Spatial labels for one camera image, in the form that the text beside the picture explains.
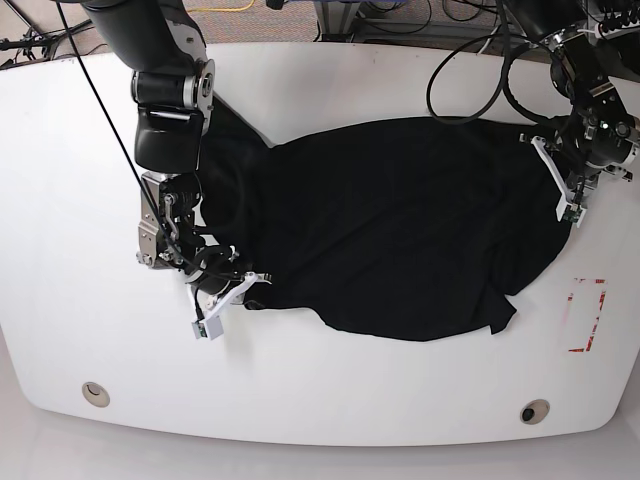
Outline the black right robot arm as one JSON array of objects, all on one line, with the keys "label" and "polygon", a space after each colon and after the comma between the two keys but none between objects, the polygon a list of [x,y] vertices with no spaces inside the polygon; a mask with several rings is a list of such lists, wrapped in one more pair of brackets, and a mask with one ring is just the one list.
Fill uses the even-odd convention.
[{"label": "black right robot arm", "polygon": [[137,260],[150,269],[182,272],[202,325],[228,305],[258,308],[254,287],[270,284],[236,246],[209,245],[199,226],[204,198],[198,177],[201,144],[214,111],[215,64],[197,23],[181,1],[83,1],[81,7],[111,50],[132,71],[137,106],[134,152],[126,157],[141,192]]}]

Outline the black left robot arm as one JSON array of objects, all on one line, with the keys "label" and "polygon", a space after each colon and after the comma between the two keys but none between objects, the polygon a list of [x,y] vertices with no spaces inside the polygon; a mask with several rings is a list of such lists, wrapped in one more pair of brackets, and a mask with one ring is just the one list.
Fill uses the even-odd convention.
[{"label": "black left robot arm", "polygon": [[[499,96],[520,115],[554,130],[552,139],[525,137],[552,175],[559,190],[559,219],[578,221],[586,209],[585,191],[606,172],[625,179],[639,155],[639,121],[631,115],[589,40],[585,6],[578,1],[498,1],[500,23],[494,37],[503,44],[498,84],[488,100]],[[566,117],[546,117],[522,106],[509,83],[514,61],[539,48],[551,61],[556,91],[571,103]]]}]

